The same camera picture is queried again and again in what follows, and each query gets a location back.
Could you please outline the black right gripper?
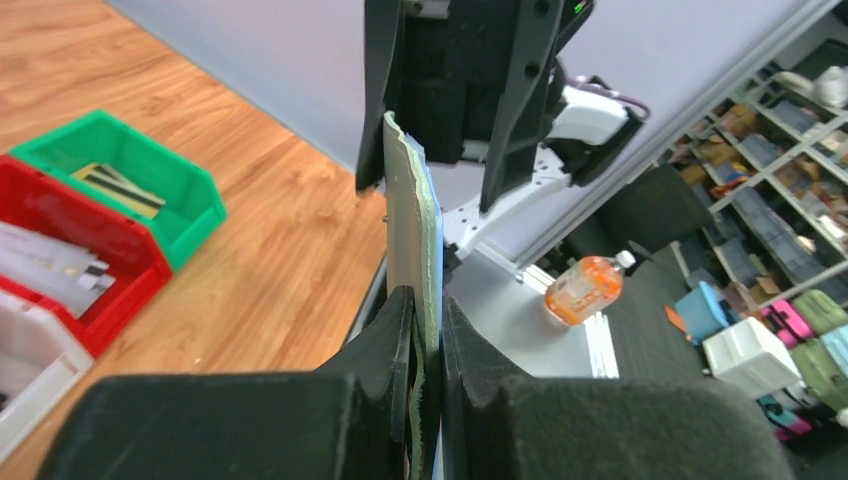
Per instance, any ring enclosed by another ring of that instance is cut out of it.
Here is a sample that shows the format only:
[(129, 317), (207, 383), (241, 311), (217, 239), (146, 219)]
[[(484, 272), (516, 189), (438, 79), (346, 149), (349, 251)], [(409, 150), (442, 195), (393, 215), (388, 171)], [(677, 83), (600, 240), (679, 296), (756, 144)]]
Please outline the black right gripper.
[(356, 190), (384, 176), (384, 112), (432, 162), (481, 163), (487, 154), (482, 213), (529, 182), (544, 104), (531, 99), (547, 89), (564, 4), (365, 1)]

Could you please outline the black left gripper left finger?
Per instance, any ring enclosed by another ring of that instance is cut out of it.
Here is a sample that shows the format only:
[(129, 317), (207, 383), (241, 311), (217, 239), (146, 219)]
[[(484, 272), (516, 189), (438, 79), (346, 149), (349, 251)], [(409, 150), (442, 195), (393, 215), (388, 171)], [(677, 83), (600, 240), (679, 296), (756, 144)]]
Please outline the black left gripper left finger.
[(414, 295), (313, 371), (104, 378), (42, 479), (401, 479)]

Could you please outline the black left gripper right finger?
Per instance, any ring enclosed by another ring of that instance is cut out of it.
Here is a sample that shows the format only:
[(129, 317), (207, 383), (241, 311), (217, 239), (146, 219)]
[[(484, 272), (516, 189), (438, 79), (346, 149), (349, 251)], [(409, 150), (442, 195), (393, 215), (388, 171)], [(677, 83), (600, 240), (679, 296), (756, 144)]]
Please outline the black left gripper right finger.
[(443, 313), (447, 479), (789, 479), (759, 408), (712, 380), (537, 378)]

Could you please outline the teal leather card holder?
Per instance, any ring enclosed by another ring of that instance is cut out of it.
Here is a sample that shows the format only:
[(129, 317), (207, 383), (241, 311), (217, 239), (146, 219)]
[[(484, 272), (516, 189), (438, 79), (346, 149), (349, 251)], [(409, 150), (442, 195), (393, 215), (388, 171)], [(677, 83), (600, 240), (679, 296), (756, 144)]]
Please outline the teal leather card holder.
[(383, 115), (388, 284), (413, 290), (416, 357), (408, 418), (410, 477), (431, 479), (441, 421), (443, 229), (441, 210), (423, 147)]

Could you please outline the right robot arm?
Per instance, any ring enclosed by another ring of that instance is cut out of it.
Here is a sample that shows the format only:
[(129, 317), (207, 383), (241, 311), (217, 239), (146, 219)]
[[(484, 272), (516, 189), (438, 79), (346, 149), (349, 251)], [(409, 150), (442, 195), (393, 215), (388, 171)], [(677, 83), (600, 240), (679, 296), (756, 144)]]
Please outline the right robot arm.
[(368, 1), (356, 187), (385, 187), (387, 256), (467, 255), (537, 198), (598, 177), (648, 110), (558, 53), (590, 1)]

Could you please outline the white cards stack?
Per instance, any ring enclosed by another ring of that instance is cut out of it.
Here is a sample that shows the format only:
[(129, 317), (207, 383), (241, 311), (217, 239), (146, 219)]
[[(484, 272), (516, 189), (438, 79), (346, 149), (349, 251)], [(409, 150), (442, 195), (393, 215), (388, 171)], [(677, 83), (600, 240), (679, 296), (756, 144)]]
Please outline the white cards stack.
[(92, 251), (7, 222), (1, 223), (1, 274), (54, 299), (74, 318), (116, 283), (110, 264)]

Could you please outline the gold cards in green bin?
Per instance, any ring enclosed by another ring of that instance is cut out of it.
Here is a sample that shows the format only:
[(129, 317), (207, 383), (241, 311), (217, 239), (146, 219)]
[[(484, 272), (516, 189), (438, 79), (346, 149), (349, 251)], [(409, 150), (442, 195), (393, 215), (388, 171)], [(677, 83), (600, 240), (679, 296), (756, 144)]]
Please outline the gold cards in green bin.
[(71, 177), (145, 218), (155, 218), (166, 205), (164, 199), (141, 189), (107, 164), (90, 163), (73, 172)]

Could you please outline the orange drink bottle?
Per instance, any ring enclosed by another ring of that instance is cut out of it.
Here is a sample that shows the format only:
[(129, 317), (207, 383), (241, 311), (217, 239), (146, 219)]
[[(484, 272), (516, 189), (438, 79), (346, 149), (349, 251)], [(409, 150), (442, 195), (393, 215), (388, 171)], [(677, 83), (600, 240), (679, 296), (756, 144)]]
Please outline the orange drink bottle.
[(547, 288), (544, 304), (557, 321), (582, 324), (619, 298), (625, 273), (635, 263), (628, 250), (613, 257), (584, 257)]

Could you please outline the blue storage box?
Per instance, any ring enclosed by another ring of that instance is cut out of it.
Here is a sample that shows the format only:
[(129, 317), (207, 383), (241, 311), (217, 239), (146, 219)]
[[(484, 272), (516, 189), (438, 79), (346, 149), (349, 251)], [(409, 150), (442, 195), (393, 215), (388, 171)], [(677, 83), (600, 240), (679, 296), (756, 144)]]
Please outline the blue storage box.
[(694, 345), (730, 326), (721, 301), (712, 285), (700, 281), (674, 304), (674, 310), (683, 320), (685, 333)]

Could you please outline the black office chair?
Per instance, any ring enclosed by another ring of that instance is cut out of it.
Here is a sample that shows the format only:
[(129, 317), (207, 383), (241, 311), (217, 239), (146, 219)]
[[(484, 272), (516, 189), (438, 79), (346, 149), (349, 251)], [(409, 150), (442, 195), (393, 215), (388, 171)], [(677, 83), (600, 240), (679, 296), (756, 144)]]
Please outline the black office chair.
[(559, 274), (569, 261), (628, 250), (641, 264), (674, 241), (711, 224), (713, 216), (680, 172), (653, 168), (619, 190), (555, 248), (549, 267)]

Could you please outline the white storage box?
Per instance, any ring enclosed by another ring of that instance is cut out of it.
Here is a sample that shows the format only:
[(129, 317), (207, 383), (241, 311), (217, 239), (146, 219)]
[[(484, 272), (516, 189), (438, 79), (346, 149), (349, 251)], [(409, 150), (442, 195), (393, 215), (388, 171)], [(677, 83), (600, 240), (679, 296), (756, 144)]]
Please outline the white storage box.
[(752, 400), (802, 380), (784, 343), (754, 317), (716, 333), (702, 345), (711, 375)]

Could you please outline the green plastic bin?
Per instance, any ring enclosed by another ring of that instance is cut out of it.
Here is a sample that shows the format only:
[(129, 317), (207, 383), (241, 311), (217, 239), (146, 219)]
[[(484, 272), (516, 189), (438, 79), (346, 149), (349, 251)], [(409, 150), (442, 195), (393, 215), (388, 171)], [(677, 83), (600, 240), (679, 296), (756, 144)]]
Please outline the green plastic bin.
[[(13, 147), (9, 154), (145, 226), (175, 272), (227, 218), (212, 175), (103, 110), (92, 111)], [(155, 216), (75, 176), (109, 167), (164, 204)]]

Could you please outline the white plastic bin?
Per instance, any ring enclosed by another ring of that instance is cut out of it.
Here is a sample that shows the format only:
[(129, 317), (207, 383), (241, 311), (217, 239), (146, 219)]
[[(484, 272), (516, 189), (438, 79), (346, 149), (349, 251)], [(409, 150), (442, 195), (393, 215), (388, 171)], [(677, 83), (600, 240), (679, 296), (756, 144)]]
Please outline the white plastic bin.
[(1, 293), (1, 459), (87, 373), (93, 358), (58, 316)]

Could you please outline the storage shelf rack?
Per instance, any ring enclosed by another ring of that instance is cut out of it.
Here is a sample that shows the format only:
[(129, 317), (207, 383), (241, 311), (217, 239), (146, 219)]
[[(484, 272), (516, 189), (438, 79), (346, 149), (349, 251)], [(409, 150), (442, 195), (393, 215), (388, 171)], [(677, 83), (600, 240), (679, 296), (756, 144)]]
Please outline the storage shelf rack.
[(810, 88), (846, 63), (834, 39), (790, 68), (770, 61), (660, 154), (710, 215), (672, 245), (689, 281), (760, 306), (809, 289), (846, 304), (847, 110)]

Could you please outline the red plastic bin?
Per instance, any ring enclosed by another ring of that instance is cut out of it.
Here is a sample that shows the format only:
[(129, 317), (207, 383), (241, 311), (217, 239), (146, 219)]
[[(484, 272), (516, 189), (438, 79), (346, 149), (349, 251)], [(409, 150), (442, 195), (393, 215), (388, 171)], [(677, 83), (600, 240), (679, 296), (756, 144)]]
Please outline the red plastic bin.
[(81, 247), (108, 265), (115, 282), (87, 310), (45, 287), (3, 274), (1, 288), (56, 313), (88, 353), (99, 357), (171, 280), (173, 272), (140, 223), (11, 157), (1, 157), (1, 220)]

